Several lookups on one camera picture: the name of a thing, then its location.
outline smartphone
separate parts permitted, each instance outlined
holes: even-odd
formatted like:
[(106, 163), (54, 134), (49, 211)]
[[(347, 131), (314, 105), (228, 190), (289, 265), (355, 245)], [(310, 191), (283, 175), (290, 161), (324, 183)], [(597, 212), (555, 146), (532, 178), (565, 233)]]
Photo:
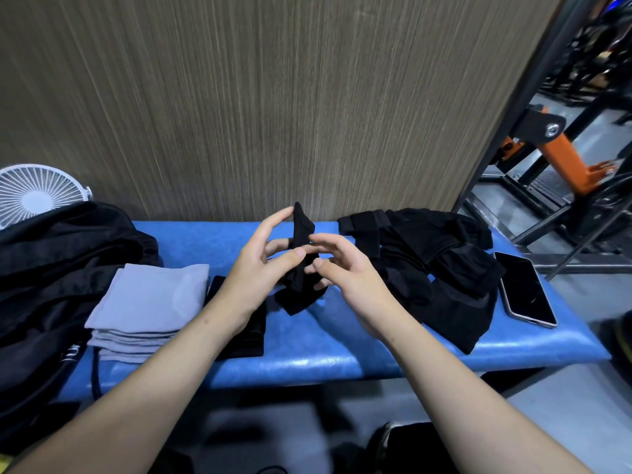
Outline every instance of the smartphone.
[(533, 263), (526, 258), (498, 251), (494, 252), (494, 258), (507, 271), (500, 285), (507, 314), (538, 326), (557, 327), (557, 319)]

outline black bag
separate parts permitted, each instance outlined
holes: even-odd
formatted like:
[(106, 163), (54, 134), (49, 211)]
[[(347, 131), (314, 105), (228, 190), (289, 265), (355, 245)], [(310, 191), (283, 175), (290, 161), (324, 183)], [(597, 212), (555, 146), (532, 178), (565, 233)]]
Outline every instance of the black bag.
[(85, 347), (86, 319), (125, 263), (159, 265), (158, 244), (105, 203), (0, 231), (0, 442), (57, 395)]

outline hand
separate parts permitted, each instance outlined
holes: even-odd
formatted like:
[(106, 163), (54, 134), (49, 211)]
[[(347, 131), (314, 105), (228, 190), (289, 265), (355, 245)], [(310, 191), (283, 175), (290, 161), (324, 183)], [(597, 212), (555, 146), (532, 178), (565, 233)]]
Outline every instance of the hand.
[(304, 247), (308, 254), (334, 255), (333, 258), (317, 258), (305, 267), (305, 274), (318, 272), (323, 277), (314, 289), (332, 284), (338, 286), (362, 326), (369, 334), (381, 338), (383, 327), (390, 323), (392, 314), (403, 311), (403, 308), (371, 261), (351, 241), (338, 234), (312, 234), (310, 240), (313, 244)]
[(298, 266), (305, 257), (304, 248), (295, 248), (278, 258), (268, 257), (289, 247), (289, 239), (267, 239), (273, 228), (294, 212), (292, 206), (276, 212), (264, 219), (249, 242), (241, 249), (228, 277), (218, 293), (213, 297), (233, 312), (238, 325), (236, 332), (242, 331), (250, 315), (264, 302), (277, 281), (289, 270)]

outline phone screen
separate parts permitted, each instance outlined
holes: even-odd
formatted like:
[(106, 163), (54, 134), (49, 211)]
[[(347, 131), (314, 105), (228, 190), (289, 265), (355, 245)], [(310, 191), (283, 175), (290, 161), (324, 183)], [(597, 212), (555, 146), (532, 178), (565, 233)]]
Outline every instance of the phone screen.
[(495, 252), (494, 256), (507, 270), (502, 276), (502, 286), (510, 311), (519, 316), (557, 324), (531, 261), (499, 252)]

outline left hand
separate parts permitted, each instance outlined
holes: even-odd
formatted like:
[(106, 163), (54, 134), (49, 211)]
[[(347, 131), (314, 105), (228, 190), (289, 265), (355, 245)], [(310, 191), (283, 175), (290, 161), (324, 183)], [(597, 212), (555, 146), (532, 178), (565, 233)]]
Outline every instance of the left hand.
[(267, 239), (273, 228), (287, 219), (294, 212), (293, 206), (277, 211), (264, 219), (249, 242), (241, 249), (240, 255), (233, 264), (228, 277), (213, 297), (211, 303), (222, 303), (222, 306), (233, 312), (240, 332), (248, 323), (250, 315), (264, 302), (277, 281), (286, 272), (298, 266), (305, 257), (305, 250), (295, 248), (278, 258), (268, 257), (289, 247), (289, 239)]

